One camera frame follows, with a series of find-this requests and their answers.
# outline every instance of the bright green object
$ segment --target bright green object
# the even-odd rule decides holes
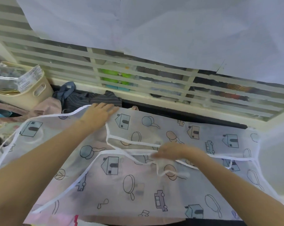
[[[120,73],[120,72],[117,72],[117,71],[113,71],[113,70],[107,70],[107,69],[100,69],[102,73],[104,74],[110,74],[110,75],[116,75],[116,76],[119,76],[119,74],[121,74],[122,77],[125,77],[125,78],[130,78],[131,77],[131,74],[126,74],[126,73]],[[108,81],[108,82],[111,82],[111,83],[118,83],[119,81],[116,80],[116,79],[110,79],[110,78],[102,78],[104,81]],[[121,81],[121,83],[123,85],[128,85],[129,82],[125,82],[125,81]]]

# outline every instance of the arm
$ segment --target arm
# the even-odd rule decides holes
[[[200,149],[184,144],[167,143],[152,157],[187,159],[192,162],[247,225],[284,225],[284,205],[215,162]]]
[[[117,110],[93,104],[69,128],[0,169],[0,226],[21,225],[73,150]]]

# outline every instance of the person's left hand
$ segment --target person's left hand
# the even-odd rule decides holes
[[[80,122],[90,131],[94,132],[102,128],[106,121],[114,114],[119,107],[113,104],[94,103],[88,107],[87,111],[80,118]]]

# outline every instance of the blue strap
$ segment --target blue strap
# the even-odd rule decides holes
[[[65,103],[65,99],[67,99],[67,97],[71,93],[73,93],[74,90],[75,90],[74,82],[67,82],[60,87],[59,91],[57,91],[53,94],[53,97],[60,100],[61,105],[63,106],[64,103]]]

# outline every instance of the forearm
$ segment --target forearm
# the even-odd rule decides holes
[[[247,225],[284,225],[284,205],[204,152],[193,149],[187,152],[185,157],[200,169]]]
[[[84,127],[81,121],[76,121],[68,129],[0,169],[0,209],[11,206],[18,214],[23,214],[20,218],[24,220],[69,155],[91,133]]]

